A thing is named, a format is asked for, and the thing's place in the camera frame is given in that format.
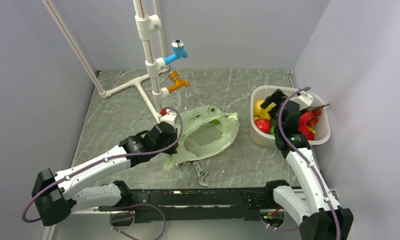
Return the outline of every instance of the table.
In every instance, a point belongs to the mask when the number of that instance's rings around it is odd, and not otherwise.
[[[182,79],[191,86],[182,87],[164,100],[182,112],[201,105],[215,105],[223,112],[237,112],[240,128],[234,143],[222,153],[200,160],[210,173],[206,177],[208,188],[263,187],[272,180],[286,180],[299,187],[294,171],[275,147],[255,144],[249,134],[250,100],[255,88],[262,85],[290,87],[283,69],[177,69]],[[99,81],[105,89],[112,89],[135,77],[146,74],[146,70],[103,70]],[[173,82],[159,77],[160,87]],[[151,82],[142,83],[153,100]],[[150,130],[156,124],[151,112],[135,87],[125,89],[102,99],[94,91],[87,113],[81,140],[75,155],[74,166],[84,163],[111,149],[129,135]],[[163,168],[166,154],[159,154],[147,163],[110,175],[92,187],[123,180],[131,189],[191,189],[201,188],[197,171],[191,164],[183,171],[175,167]]]

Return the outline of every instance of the adjustable wrench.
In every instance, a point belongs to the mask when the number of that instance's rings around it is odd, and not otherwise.
[[[207,177],[207,175],[209,174],[209,171],[204,170],[200,164],[198,163],[198,161],[189,161],[190,163],[192,163],[192,165],[194,166],[195,170],[197,170],[197,176],[198,176],[198,183],[203,186],[203,187],[207,187],[208,184],[204,181],[204,179]],[[181,162],[178,163],[178,165],[176,165],[176,168],[178,170],[182,170],[182,165],[186,165],[186,163]]]

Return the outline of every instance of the orange faucet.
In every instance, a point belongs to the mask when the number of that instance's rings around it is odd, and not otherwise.
[[[173,91],[180,89],[182,86],[189,87],[189,82],[182,80],[179,78],[179,74],[177,71],[172,71],[169,74],[169,78],[175,83],[173,86],[168,87],[169,93],[171,94]]]

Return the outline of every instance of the robotic arm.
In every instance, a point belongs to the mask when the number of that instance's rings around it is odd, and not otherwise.
[[[342,208],[330,192],[316,167],[309,142],[298,131],[299,118],[309,105],[299,102],[299,93],[306,90],[300,89],[291,96],[277,90],[266,98],[261,108],[276,105],[269,111],[272,125],[276,126],[275,143],[294,170],[307,202],[299,198],[284,180],[268,182],[265,192],[270,202],[282,206],[300,226],[303,240],[346,239],[353,214],[349,208]]]
[[[178,140],[183,132],[175,128],[176,114],[168,111],[161,122],[150,131],[129,136],[106,153],[66,170],[52,173],[41,171],[32,191],[32,201],[26,206],[22,219],[25,222],[42,221],[51,226],[64,220],[72,212],[97,206],[127,207],[132,195],[123,181],[107,186],[86,188],[103,177],[148,162],[159,153],[175,154]],[[27,219],[26,212],[35,203],[40,218]]]

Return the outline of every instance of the faucet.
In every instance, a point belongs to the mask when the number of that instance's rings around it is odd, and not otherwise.
[[[164,58],[166,66],[180,58],[186,59],[188,57],[188,53],[184,51],[184,42],[181,39],[174,39],[172,41],[172,48],[173,54]]]
[[[179,78],[179,73],[177,71],[172,71],[169,74],[169,78],[175,83],[173,86],[167,88],[171,94],[173,91],[180,89],[182,86],[189,87],[189,82]]]

